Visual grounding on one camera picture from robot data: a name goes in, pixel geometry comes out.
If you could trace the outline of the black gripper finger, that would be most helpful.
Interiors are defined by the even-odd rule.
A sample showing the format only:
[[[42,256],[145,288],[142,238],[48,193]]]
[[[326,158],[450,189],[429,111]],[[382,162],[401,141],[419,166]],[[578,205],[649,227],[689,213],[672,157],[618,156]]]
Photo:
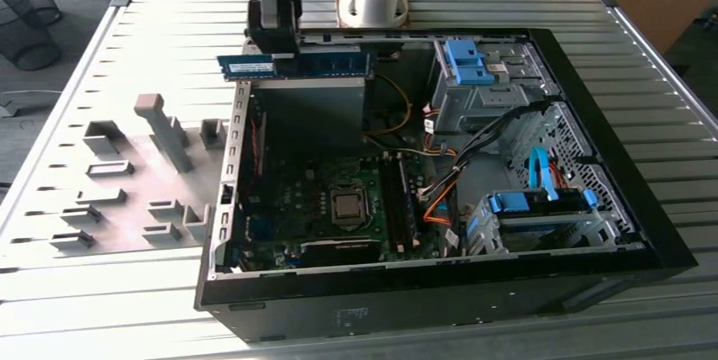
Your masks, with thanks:
[[[294,78],[297,76],[297,54],[277,53],[273,55],[275,73],[279,77]]]

